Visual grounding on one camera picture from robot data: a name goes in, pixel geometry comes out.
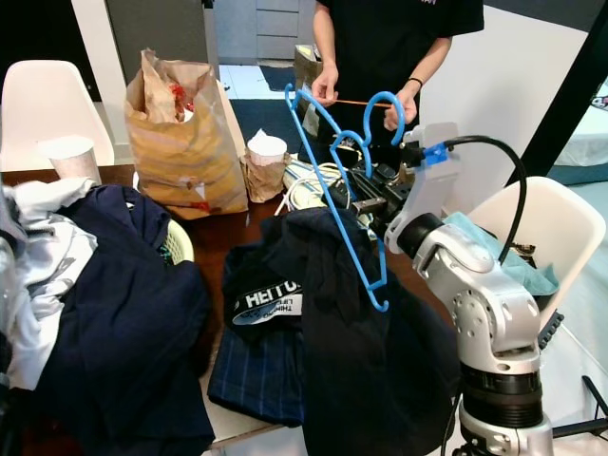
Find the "person right hand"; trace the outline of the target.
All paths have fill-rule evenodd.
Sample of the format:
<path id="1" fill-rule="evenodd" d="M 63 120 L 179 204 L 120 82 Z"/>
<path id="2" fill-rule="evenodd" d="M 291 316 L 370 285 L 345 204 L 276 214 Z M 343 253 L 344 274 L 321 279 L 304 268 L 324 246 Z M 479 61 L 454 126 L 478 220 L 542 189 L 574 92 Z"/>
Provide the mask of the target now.
<path id="1" fill-rule="evenodd" d="M 313 99 L 323 107 L 330 107 L 338 100 L 337 82 L 339 80 L 338 68 L 335 64 L 323 64 L 321 73 L 313 79 L 312 92 Z"/>

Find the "teal towel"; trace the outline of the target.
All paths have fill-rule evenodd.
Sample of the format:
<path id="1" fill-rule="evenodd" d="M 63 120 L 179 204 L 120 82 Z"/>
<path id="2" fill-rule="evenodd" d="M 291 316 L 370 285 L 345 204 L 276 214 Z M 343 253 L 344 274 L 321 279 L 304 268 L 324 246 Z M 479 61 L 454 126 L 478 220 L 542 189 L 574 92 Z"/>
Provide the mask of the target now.
<path id="1" fill-rule="evenodd" d="M 479 246 L 486 248 L 495 259 L 503 251 L 504 245 L 494 235 L 474 224 L 464 213 L 453 213 L 451 216 L 444 218 L 444 222 L 464 232 Z M 514 251 L 508 253 L 505 261 L 501 262 L 501 266 L 509 277 L 520 282 L 531 295 L 555 295 L 560 290 L 559 282 L 551 268 L 543 271 L 538 270 Z"/>

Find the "small brown paper bag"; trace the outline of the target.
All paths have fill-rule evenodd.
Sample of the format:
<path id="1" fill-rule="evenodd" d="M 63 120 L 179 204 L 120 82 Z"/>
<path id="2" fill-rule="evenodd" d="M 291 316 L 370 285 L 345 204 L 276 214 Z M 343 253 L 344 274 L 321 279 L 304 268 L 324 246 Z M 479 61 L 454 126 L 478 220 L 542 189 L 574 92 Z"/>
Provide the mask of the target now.
<path id="1" fill-rule="evenodd" d="M 285 190 L 283 175 L 291 159 L 285 140 L 259 129 L 240 156 L 249 200 L 261 203 L 281 194 Z"/>

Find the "navy garment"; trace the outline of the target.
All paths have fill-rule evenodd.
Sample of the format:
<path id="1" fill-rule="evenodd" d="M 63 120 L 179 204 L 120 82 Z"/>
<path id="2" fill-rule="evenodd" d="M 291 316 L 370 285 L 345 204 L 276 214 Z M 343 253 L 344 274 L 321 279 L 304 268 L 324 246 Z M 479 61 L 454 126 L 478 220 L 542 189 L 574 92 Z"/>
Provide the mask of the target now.
<path id="1" fill-rule="evenodd" d="M 36 404 L 84 456 L 201 456 L 216 439 L 194 350 L 210 313 L 190 260 L 165 257 L 169 214 L 100 185 L 66 209 L 97 246 L 65 295 Z"/>

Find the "white printed bedding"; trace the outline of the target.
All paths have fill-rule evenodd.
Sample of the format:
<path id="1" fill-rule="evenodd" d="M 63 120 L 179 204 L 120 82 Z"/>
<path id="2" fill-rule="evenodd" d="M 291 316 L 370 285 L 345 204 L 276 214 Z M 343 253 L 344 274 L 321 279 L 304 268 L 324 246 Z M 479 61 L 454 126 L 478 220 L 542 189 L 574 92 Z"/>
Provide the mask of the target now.
<path id="1" fill-rule="evenodd" d="M 600 84 L 547 177 L 563 185 L 608 181 L 608 78 Z"/>

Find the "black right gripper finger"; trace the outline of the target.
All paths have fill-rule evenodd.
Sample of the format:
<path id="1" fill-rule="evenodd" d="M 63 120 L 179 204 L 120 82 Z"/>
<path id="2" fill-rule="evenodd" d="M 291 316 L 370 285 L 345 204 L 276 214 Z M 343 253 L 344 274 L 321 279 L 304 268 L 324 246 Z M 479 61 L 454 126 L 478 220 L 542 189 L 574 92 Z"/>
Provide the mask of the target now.
<path id="1" fill-rule="evenodd" d="M 381 158 L 381 147 L 377 143 L 366 142 L 368 149 L 364 151 L 353 136 L 334 136 L 332 141 L 337 143 L 335 156 L 342 161 L 344 168 L 370 181 L 376 180 L 376 164 Z"/>
<path id="2" fill-rule="evenodd" d="M 359 214 L 352 210 L 351 190 L 342 178 L 327 180 L 320 198 L 326 207 L 332 208 L 343 220 L 359 221 Z"/>

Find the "dark blue floor rug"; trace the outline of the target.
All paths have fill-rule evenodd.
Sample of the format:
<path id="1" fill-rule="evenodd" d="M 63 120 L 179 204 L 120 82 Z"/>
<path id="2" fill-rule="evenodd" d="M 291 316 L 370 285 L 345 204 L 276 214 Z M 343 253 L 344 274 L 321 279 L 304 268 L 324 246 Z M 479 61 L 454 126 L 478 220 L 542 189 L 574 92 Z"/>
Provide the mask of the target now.
<path id="1" fill-rule="evenodd" d="M 295 82 L 291 67 L 221 65 L 218 69 L 243 138 L 248 141 L 262 131 L 285 141 L 288 155 L 298 153 L 301 139 L 283 95 L 283 87 Z"/>

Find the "person in black shirt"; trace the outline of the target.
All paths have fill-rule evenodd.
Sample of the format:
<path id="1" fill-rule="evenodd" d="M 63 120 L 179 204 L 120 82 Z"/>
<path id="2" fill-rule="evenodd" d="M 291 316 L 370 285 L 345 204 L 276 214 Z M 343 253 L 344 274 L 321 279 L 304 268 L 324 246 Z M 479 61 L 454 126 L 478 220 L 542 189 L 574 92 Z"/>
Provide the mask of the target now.
<path id="1" fill-rule="evenodd" d="M 440 36 L 484 29 L 483 0 L 316 0 L 315 26 L 335 34 L 338 100 L 403 87 Z"/>

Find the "black polo shirt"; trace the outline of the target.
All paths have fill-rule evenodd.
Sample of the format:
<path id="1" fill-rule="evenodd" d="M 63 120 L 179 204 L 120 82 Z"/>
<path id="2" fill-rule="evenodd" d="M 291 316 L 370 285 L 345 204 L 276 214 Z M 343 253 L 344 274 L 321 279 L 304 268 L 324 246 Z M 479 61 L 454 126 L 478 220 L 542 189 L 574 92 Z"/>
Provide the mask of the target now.
<path id="1" fill-rule="evenodd" d="M 456 334 L 391 276 L 352 214 L 317 207 L 260 224 L 257 265 L 303 287 L 303 435 L 309 456 L 429 456 L 459 390 Z"/>

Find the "person left hand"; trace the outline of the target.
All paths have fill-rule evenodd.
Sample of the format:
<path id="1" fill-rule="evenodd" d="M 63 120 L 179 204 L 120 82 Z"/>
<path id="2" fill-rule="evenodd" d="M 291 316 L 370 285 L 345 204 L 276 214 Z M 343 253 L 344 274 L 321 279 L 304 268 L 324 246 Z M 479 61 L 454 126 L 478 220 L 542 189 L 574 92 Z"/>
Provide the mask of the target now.
<path id="1" fill-rule="evenodd" d="M 416 121 L 416 99 L 420 88 L 421 80 L 417 78 L 409 78 L 407 83 L 400 88 L 398 94 L 396 94 L 396 99 L 401 105 L 400 109 L 391 107 L 384 113 L 383 126 L 387 130 L 398 129 L 401 125 L 409 127 Z"/>

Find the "white plastic chair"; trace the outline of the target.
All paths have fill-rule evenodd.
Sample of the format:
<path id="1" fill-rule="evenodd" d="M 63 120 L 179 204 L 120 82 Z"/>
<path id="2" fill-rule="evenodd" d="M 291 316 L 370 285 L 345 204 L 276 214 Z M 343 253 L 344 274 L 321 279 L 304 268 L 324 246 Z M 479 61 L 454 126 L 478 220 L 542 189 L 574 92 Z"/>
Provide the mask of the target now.
<path id="1" fill-rule="evenodd" d="M 40 144 L 84 138 L 95 163 L 116 163 L 116 151 L 82 74 L 66 61 L 25 60 L 6 69 L 0 109 L 0 170 L 51 169 Z"/>
<path id="2" fill-rule="evenodd" d="M 467 216 L 504 240 L 519 199 L 520 186 L 512 183 L 475 205 Z M 536 269 L 551 271 L 559 282 L 558 292 L 538 299 L 543 320 L 563 307 L 572 294 L 575 279 L 581 273 L 577 262 L 583 260 L 589 235 L 586 216 L 594 212 L 585 199 L 565 185 L 545 177 L 528 178 L 528 195 L 514 242 L 534 246 Z"/>

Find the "pale yellow perforated object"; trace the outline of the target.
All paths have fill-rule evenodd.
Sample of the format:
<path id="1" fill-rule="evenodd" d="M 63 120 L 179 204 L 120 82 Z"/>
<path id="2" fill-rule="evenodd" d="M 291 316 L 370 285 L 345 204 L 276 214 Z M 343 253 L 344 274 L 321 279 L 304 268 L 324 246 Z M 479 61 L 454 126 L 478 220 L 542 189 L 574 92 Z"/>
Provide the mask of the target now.
<path id="1" fill-rule="evenodd" d="M 164 248 L 169 253 L 171 262 L 178 264 L 183 261 L 194 261 L 194 243 L 181 225 L 172 218 L 166 226 Z"/>

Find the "white paper cup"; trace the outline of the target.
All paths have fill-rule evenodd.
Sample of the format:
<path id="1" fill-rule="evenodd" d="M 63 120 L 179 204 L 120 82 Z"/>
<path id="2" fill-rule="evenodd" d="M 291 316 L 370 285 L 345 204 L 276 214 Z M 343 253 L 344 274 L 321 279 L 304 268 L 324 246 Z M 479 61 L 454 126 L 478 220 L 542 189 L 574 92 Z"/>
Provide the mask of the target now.
<path id="1" fill-rule="evenodd" d="M 35 149 L 49 160 L 62 180 L 89 178 L 101 182 L 100 170 L 94 156 L 94 141 L 86 136 L 61 136 L 39 141 Z"/>

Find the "white drawer cabinet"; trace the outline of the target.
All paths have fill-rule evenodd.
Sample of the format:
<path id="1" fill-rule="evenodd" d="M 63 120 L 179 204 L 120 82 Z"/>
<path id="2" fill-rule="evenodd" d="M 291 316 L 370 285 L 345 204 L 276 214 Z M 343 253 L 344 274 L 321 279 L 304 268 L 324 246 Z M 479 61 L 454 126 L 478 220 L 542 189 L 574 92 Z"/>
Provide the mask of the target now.
<path id="1" fill-rule="evenodd" d="M 296 45 L 314 42 L 314 11 L 315 0 L 214 0 L 218 61 L 291 61 Z"/>

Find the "black beam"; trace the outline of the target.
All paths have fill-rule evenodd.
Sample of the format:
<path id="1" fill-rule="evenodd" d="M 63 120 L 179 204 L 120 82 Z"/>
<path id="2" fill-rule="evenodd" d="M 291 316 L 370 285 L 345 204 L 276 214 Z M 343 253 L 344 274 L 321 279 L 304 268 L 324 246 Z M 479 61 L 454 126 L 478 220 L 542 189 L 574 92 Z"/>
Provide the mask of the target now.
<path id="1" fill-rule="evenodd" d="M 608 0 L 596 19 L 573 65 L 544 113 L 525 152 L 522 165 L 530 177 L 546 177 L 573 138 L 597 86 L 608 79 Z"/>

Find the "blue plastic hanger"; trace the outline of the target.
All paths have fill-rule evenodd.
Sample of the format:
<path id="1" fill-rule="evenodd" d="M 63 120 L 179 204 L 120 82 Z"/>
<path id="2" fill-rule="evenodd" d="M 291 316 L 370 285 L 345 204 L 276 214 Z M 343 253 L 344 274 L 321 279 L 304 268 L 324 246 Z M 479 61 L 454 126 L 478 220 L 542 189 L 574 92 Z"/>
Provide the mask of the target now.
<path id="1" fill-rule="evenodd" d="M 337 139 L 335 139 L 334 143 L 332 143 L 330 146 L 330 153 L 333 163 L 338 165 L 340 182 L 342 182 L 343 185 L 346 185 L 349 200 L 353 201 L 353 197 L 356 196 L 356 192 L 353 191 L 351 179 L 348 178 L 347 166 L 344 165 L 337 156 L 337 147 L 344 140 L 351 139 L 356 146 L 359 146 L 360 151 L 364 152 L 366 157 L 369 157 L 371 155 L 369 150 L 369 140 L 371 139 L 371 113 L 375 107 L 382 107 L 382 105 L 385 103 L 388 104 L 389 110 L 403 108 L 399 97 L 395 94 L 391 94 L 389 91 L 381 91 L 378 92 L 378 94 L 370 97 L 369 102 L 366 104 L 365 112 L 362 114 L 361 134 L 355 133 L 355 131 L 340 129 L 340 126 L 337 124 L 334 118 L 332 118 L 331 114 L 327 112 L 327 109 L 323 107 L 318 100 L 314 99 L 312 95 L 310 95 L 310 91 L 307 90 L 307 88 L 296 88 L 292 86 L 292 84 L 287 84 L 285 86 L 285 103 L 287 104 L 288 108 L 295 110 L 300 101 L 305 101 L 305 103 L 312 105 L 313 108 L 317 110 L 318 114 L 320 114 L 320 116 L 323 118 L 323 121 L 329 123 L 331 128 L 335 130 L 335 133 L 337 133 Z M 310 146 L 307 138 L 307 131 L 304 130 L 303 123 L 299 119 L 295 119 L 294 122 L 296 130 L 298 130 L 300 138 L 303 140 L 305 152 L 307 152 L 309 160 L 312 161 L 313 173 L 316 174 L 318 182 L 321 183 L 323 200 L 326 201 L 327 208 L 329 208 L 329 212 L 331 213 L 332 218 L 334 218 L 335 225 L 338 226 L 340 237 L 343 239 L 344 244 L 346 244 L 348 255 L 351 256 L 352 264 L 355 266 L 355 270 L 359 274 L 362 287 L 365 288 L 366 295 L 368 295 L 370 299 L 370 304 L 372 304 L 379 313 L 385 313 L 390 309 L 390 302 L 387 300 L 378 299 L 376 296 L 376 291 L 381 290 L 381 288 L 386 286 L 388 283 L 388 273 L 390 270 L 388 270 L 386 264 L 386 243 L 384 243 L 381 235 L 376 235 L 368 226 L 360 227 L 359 232 L 357 232 L 355 235 L 356 238 L 360 238 L 362 240 L 373 240 L 373 242 L 376 243 L 376 259 L 378 260 L 376 270 L 379 273 L 379 277 L 374 281 L 370 281 L 368 274 L 366 274 L 364 265 L 362 265 L 359 252 L 357 252 L 355 247 L 353 247 L 351 231 L 347 229 L 346 224 L 344 224 L 343 217 L 340 216 L 338 204 L 335 204 L 332 192 L 330 191 L 330 184 L 325 182 L 325 177 L 323 177 L 323 173 L 320 170 L 320 160 L 315 156 L 315 153 Z"/>

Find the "navy plaid shorts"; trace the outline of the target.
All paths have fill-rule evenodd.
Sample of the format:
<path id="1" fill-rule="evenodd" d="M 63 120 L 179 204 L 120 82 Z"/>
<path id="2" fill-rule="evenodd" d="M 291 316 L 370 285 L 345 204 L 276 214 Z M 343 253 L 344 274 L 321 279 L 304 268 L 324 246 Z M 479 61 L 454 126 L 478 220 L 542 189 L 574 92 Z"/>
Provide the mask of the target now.
<path id="1" fill-rule="evenodd" d="M 225 259 L 224 334 L 208 396 L 231 411 L 295 428 L 305 418 L 304 293 L 262 264 L 260 247 L 232 248 Z"/>

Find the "large brown paper bag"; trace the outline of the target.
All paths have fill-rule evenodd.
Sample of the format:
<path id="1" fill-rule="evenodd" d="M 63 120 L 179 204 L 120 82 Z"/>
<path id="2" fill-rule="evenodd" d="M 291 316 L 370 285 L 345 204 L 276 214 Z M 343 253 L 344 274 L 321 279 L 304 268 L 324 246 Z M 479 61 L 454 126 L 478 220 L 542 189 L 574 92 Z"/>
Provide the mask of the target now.
<path id="1" fill-rule="evenodd" d="M 182 219 L 247 210 L 239 129 L 212 67 L 140 57 L 124 104 L 139 190 Z"/>

